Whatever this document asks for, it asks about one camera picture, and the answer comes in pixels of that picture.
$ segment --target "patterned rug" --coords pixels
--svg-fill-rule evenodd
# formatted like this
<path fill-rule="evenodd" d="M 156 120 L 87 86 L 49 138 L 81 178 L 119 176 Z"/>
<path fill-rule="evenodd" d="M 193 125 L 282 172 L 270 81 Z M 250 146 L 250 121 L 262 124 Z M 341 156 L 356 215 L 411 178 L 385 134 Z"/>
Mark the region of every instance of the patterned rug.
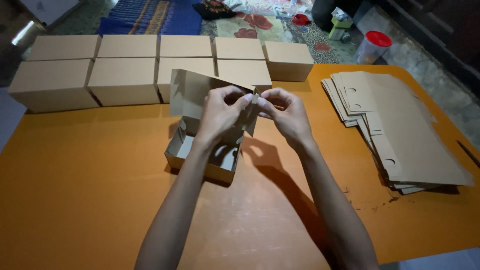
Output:
<path fill-rule="evenodd" d="M 328 40 L 315 24 L 299 26 L 290 18 L 262 16 L 240 13 L 235 18 L 216 21 L 202 21 L 203 36 L 258 38 L 264 41 L 304 43 L 313 57 L 314 63 L 338 64 Z"/>
<path fill-rule="evenodd" d="M 192 8 L 199 0 L 119 0 L 100 18 L 96 33 L 198 35 L 202 18 Z"/>

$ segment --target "orange table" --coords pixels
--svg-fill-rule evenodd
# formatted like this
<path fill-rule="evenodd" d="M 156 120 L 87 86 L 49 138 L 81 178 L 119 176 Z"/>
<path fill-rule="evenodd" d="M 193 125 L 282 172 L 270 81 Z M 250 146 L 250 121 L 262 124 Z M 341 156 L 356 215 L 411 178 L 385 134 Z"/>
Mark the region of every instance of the orange table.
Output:
<path fill-rule="evenodd" d="M 318 64 L 305 83 L 274 82 L 303 98 L 380 263 L 479 246 L 478 186 L 401 196 L 381 185 L 359 132 L 343 126 L 321 87 L 331 73 L 359 70 L 412 87 L 476 182 L 480 170 L 455 140 L 480 154 L 401 68 Z M 163 152 L 178 119 L 168 105 L 25 115 L 0 155 L 0 268 L 132 269 L 175 180 Z M 321 221 L 294 151 L 266 119 L 241 149 L 229 188 L 204 184 L 179 269 L 327 269 Z"/>

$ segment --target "assembled cardboard box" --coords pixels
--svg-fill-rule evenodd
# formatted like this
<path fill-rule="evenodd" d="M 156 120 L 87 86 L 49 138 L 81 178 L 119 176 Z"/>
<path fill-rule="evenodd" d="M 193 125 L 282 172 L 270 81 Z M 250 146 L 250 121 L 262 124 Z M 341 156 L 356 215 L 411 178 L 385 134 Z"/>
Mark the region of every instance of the assembled cardboard box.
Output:
<path fill-rule="evenodd" d="M 156 58 L 98 58 L 88 87 L 103 106 L 160 103 Z"/>
<path fill-rule="evenodd" d="M 160 57 L 212 57 L 209 36 L 160 36 Z"/>
<path fill-rule="evenodd" d="M 157 35 L 103 35 L 98 58 L 158 57 Z"/>
<path fill-rule="evenodd" d="M 99 35 L 37 36 L 27 61 L 95 59 Z"/>
<path fill-rule="evenodd" d="M 239 119 L 222 136 L 209 157 L 204 176 L 224 185 L 230 185 L 237 167 L 240 144 L 244 131 L 253 135 L 258 115 L 256 105 L 259 91 L 249 85 L 235 83 L 215 76 L 174 69 L 171 79 L 170 116 L 181 115 L 179 125 L 170 141 L 165 156 L 173 169 L 180 169 L 196 136 L 202 115 L 204 99 L 210 89 L 236 85 L 253 93 L 252 103 L 240 114 Z"/>
<path fill-rule="evenodd" d="M 170 103 L 170 80 L 172 69 L 185 69 L 215 76 L 213 58 L 160 57 L 158 62 L 158 91 L 164 103 Z"/>
<path fill-rule="evenodd" d="M 265 60 L 262 44 L 256 38 L 215 37 L 212 46 L 217 59 Z"/>
<path fill-rule="evenodd" d="M 32 112 L 96 108 L 87 88 L 92 67 L 90 59 L 22 62 L 8 92 Z"/>
<path fill-rule="evenodd" d="M 273 81 L 304 82 L 313 68 L 306 44 L 265 41 L 263 51 Z"/>
<path fill-rule="evenodd" d="M 265 61 L 259 60 L 217 60 L 218 76 L 227 80 L 241 78 L 260 92 L 272 88 L 272 80 Z"/>

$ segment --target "box lid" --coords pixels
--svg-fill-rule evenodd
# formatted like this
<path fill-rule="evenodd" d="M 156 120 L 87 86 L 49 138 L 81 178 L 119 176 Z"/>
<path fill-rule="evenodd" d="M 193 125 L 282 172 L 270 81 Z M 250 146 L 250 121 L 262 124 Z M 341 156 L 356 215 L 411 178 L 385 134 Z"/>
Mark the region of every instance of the box lid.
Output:
<path fill-rule="evenodd" d="M 90 59 L 21 62 L 9 93 L 81 88 L 87 84 Z"/>
<path fill-rule="evenodd" d="M 101 40 L 99 35 L 37 36 L 27 61 L 93 59 Z"/>
<path fill-rule="evenodd" d="M 158 66 L 158 84 L 170 84 L 172 69 L 185 69 L 215 76 L 213 58 L 160 57 Z"/>
<path fill-rule="evenodd" d="M 98 58 L 88 86 L 137 86 L 153 84 L 156 58 Z"/>
<path fill-rule="evenodd" d="M 265 56 L 270 62 L 313 64 L 306 44 L 265 41 Z"/>
<path fill-rule="evenodd" d="M 160 36 L 160 57 L 212 57 L 209 36 Z"/>
<path fill-rule="evenodd" d="M 267 63 L 259 60 L 217 60 L 218 76 L 235 80 L 241 78 L 252 86 L 270 86 L 272 80 Z"/>
<path fill-rule="evenodd" d="M 238 86 L 254 94 L 252 103 L 242 111 L 239 119 L 234 124 L 234 128 L 240 128 L 253 136 L 259 112 L 256 103 L 260 92 L 254 86 L 241 82 L 183 69 L 174 69 L 172 70 L 170 83 L 170 116 L 182 115 L 200 119 L 208 91 L 230 85 Z"/>
<path fill-rule="evenodd" d="M 257 38 L 215 37 L 215 48 L 218 59 L 265 60 Z"/>
<path fill-rule="evenodd" d="M 156 57 L 158 38 L 156 35 L 103 35 L 98 51 L 99 58 Z"/>

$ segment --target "right hand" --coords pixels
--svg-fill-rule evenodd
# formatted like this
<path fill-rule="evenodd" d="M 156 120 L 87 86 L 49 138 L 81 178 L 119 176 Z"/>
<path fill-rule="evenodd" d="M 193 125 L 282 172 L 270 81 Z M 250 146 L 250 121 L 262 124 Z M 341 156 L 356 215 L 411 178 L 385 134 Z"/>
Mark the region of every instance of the right hand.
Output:
<path fill-rule="evenodd" d="M 272 102 L 284 110 L 275 108 Z M 273 88 L 262 93 L 258 106 L 261 111 L 259 116 L 272 119 L 288 145 L 295 151 L 315 143 L 301 98 L 282 88 Z"/>

